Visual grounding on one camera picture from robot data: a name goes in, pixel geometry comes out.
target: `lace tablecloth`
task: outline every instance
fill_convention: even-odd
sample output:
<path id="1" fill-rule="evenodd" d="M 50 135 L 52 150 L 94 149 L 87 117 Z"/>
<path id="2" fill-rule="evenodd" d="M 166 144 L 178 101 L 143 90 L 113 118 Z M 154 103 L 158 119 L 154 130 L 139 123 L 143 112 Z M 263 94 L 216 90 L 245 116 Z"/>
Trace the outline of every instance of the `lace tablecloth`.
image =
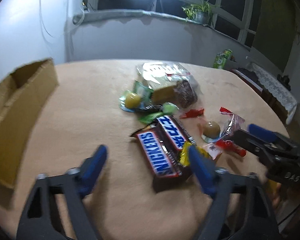
<path id="1" fill-rule="evenodd" d="M 259 82 L 281 103 L 281 105 L 288 111 L 286 124 L 290 124 L 294 113 L 297 109 L 297 100 L 293 95 L 271 74 L 265 71 L 257 64 L 251 62 L 248 70 L 253 71 Z"/>

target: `green candy wrapper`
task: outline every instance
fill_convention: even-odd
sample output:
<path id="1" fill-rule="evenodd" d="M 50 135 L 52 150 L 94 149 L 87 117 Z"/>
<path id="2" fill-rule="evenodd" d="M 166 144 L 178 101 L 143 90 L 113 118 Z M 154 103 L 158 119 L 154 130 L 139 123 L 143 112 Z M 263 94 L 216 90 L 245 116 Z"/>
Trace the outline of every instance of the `green candy wrapper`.
<path id="1" fill-rule="evenodd" d="M 164 103 L 162 105 L 162 111 L 157 112 L 157 113 L 148 114 L 146 116 L 140 117 L 138 120 L 141 123 L 150 124 L 157 117 L 160 117 L 160 116 L 163 116 L 163 115 L 172 115 L 177 110 L 179 110 L 179 108 L 176 105 L 174 105 L 173 103 L 167 102 L 167 103 Z"/>

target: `red candy wrapper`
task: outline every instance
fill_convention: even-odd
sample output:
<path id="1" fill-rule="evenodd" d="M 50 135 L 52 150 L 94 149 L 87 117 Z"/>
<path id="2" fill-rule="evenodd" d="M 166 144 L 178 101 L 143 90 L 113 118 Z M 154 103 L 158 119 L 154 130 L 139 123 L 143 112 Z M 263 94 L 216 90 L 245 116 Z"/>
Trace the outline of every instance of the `red candy wrapper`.
<path id="1" fill-rule="evenodd" d="M 204 108 L 199 108 L 199 109 L 191 109 L 190 111 L 182 114 L 180 118 L 195 118 L 200 115 L 203 115 L 204 113 Z"/>
<path id="2" fill-rule="evenodd" d="M 245 157 L 245 155 L 247 154 L 247 150 L 237 146 L 231 140 L 218 140 L 214 144 L 223 150 L 235 152 L 241 157 Z"/>
<path id="3" fill-rule="evenodd" d="M 224 107 L 220 108 L 220 114 L 229 115 L 231 118 L 229 120 L 228 124 L 224 127 L 222 136 L 220 139 L 225 139 L 229 136 L 232 136 L 235 131 L 237 131 L 241 128 L 241 125 L 245 121 L 242 117 L 238 116 L 237 114 L 232 113 L 231 111 L 229 111 L 228 109 L 226 109 Z"/>

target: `beige tablecloth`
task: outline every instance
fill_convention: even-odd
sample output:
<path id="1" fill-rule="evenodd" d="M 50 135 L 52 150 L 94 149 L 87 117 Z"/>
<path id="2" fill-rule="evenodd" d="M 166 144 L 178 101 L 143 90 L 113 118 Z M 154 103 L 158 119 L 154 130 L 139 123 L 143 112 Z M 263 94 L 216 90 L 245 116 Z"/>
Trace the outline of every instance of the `beige tablecloth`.
<path id="1" fill-rule="evenodd" d="M 104 239 L 190 239 L 211 203 L 195 179 L 182 187 L 155 194 L 152 176 L 136 143 L 129 135 L 143 127 L 132 113 L 118 107 L 129 89 L 140 60 L 96 60 L 56 66 L 60 86 L 46 103 L 24 152 L 16 190 L 8 206 L 8 192 L 0 187 L 0 224 L 15 235 L 26 197 L 37 174 L 63 174 L 79 166 L 99 144 L 109 157 L 93 194 L 84 201 Z M 239 114 L 246 124 L 287 132 L 272 109 L 236 75 L 218 69 L 182 64 L 201 86 L 208 120 L 220 120 L 221 106 Z M 185 128 L 203 145 L 194 120 Z M 222 154 L 218 166 L 232 173 L 256 172 L 265 179 L 266 168 L 247 153 L 243 160 Z M 70 237 L 64 202 L 63 222 Z"/>

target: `green wall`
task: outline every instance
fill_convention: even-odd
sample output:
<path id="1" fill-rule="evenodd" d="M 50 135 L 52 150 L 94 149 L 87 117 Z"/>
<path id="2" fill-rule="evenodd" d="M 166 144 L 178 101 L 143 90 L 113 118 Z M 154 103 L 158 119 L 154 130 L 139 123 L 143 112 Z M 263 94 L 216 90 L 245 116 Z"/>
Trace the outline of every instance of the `green wall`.
<path id="1" fill-rule="evenodd" d="M 292 0 L 262 0 L 253 47 L 282 72 L 296 34 L 296 11 Z"/>

